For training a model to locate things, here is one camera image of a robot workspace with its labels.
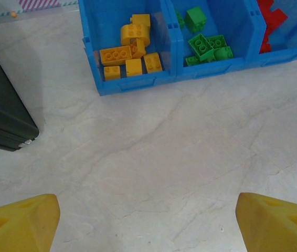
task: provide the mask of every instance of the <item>marble floor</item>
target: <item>marble floor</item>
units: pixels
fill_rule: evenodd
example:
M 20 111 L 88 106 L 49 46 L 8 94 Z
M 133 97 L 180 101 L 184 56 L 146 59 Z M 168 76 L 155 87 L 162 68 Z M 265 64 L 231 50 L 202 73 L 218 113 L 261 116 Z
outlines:
M 99 97 L 79 12 L 0 24 L 41 135 L 0 150 L 0 206 L 57 195 L 53 252 L 246 252 L 240 192 L 297 203 L 297 61 Z

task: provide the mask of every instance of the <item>blue plastic bin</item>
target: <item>blue plastic bin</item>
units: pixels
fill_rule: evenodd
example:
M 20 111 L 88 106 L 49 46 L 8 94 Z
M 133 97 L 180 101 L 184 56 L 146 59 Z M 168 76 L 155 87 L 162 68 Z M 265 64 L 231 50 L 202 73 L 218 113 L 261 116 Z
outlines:
M 169 18 L 164 1 L 161 0 L 81 0 L 79 1 L 83 42 L 88 61 L 100 95 L 128 92 L 175 81 L 176 72 L 171 68 L 176 61 L 176 41 L 165 18 Z M 147 74 L 142 60 L 143 75 L 126 77 L 121 66 L 119 80 L 105 81 L 101 65 L 101 49 L 121 46 L 121 27 L 130 23 L 132 14 L 150 14 L 151 44 L 146 52 L 159 53 L 163 71 Z
M 197 79 L 230 71 L 264 67 L 297 59 L 297 0 L 275 0 L 273 10 L 280 8 L 288 20 L 270 36 L 272 52 L 259 54 L 266 24 L 257 0 L 80 0 L 83 42 L 89 64 L 100 95 L 149 88 L 165 83 Z M 224 35 L 234 59 L 197 66 L 185 65 L 185 58 L 193 56 L 188 40 L 196 36 L 187 27 L 180 29 L 177 9 L 185 17 L 186 11 L 200 7 L 207 16 L 205 37 Z M 158 52 L 163 71 L 105 81 L 99 50 L 120 46 L 120 29 L 129 24 L 132 14 L 151 16 L 151 44 L 147 53 Z

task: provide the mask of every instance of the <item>yellow curved block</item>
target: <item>yellow curved block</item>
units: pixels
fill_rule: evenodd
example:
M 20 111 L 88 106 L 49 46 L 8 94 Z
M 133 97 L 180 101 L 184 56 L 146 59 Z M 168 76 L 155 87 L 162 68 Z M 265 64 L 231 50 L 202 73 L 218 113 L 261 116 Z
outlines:
M 59 218 L 53 194 L 0 207 L 0 252 L 49 252 Z
M 129 46 L 133 41 L 139 38 L 145 46 L 150 44 L 150 29 L 146 25 L 124 25 L 121 28 L 121 44 Z
M 236 218 L 248 252 L 297 252 L 297 204 L 241 193 Z
M 106 67 L 125 65 L 127 59 L 132 59 L 131 48 L 121 46 L 100 50 L 102 65 Z
M 146 65 L 147 73 L 150 74 L 152 72 L 160 72 L 163 70 L 159 58 L 159 54 L 154 52 L 152 54 L 146 54 L 144 56 L 144 61 Z
M 136 38 L 130 47 L 133 59 L 140 59 L 146 54 L 144 42 L 139 38 Z
M 149 14 L 133 14 L 130 18 L 130 22 L 134 25 L 146 25 L 149 29 L 151 28 L 151 20 Z

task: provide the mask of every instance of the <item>green lego brick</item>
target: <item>green lego brick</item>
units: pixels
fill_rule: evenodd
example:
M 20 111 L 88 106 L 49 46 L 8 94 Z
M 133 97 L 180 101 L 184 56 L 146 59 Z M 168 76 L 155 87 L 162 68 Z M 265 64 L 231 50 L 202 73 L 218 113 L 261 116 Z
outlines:
M 191 33 L 196 33 L 205 28 L 207 17 L 200 7 L 195 7 L 187 11 L 185 23 Z
M 201 61 L 208 59 L 208 55 L 213 54 L 214 48 L 209 44 L 206 38 L 199 34 L 188 41 L 195 56 Z
M 225 59 L 234 58 L 234 55 L 232 54 L 230 46 L 226 46 L 220 49 L 215 49 L 214 56 L 216 60 L 225 60 Z
M 177 9 L 175 9 L 175 14 L 176 14 L 176 17 L 178 19 L 178 23 L 179 23 L 180 29 L 183 29 L 185 27 L 185 21 L 184 21 L 184 19 L 182 18 L 180 12 Z
M 206 39 L 208 40 L 209 44 L 213 47 L 213 49 L 219 49 L 227 46 L 226 40 L 224 39 L 223 35 L 209 38 L 207 37 Z
M 201 61 L 198 60 L 198 58 L 196 58 L 195 56 L 186 58 L 186 65 L 189 67 L 199 65 L 199 64 L 201 64 Z

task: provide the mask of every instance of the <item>striped fabric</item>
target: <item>striped fabric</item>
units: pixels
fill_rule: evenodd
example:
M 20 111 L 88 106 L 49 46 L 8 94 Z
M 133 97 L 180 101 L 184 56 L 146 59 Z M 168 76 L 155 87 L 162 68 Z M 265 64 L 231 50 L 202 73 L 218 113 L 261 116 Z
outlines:
M 18 0 L 24 11 L 36 11 L 39 9 L 47 9 L 58 7 L 58 0 Z

